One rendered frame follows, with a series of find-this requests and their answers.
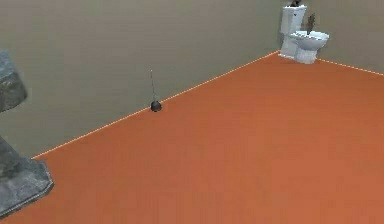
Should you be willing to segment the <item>black toilet plunger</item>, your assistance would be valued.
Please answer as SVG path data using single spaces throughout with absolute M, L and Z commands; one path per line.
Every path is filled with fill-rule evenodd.
M 150 70 L 150 78 L 151 78 L 151 86 L 152 86 L 152 93 L 153 93 L 153 100 L 151 102 L 150 109 L 153 112 L 159 112 L 162 110 L 162 104 L 156 99 L 156 92 L 155 92 L 154 79 L 153 79 L 153 70 Z

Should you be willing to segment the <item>white toilet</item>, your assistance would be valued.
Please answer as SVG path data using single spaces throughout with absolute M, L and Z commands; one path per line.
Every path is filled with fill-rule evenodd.
M 300 2 L 300 6 L 291 7 L 291 3 L 282 7 L 280 33 L 283 39 L 279 56 L 303 64 L 313 64 L 318 51 L 326 45 L 330 35 L 313 30 L 314 14 L 308 17 L 306 27 L 302 30 L 307 6 Z

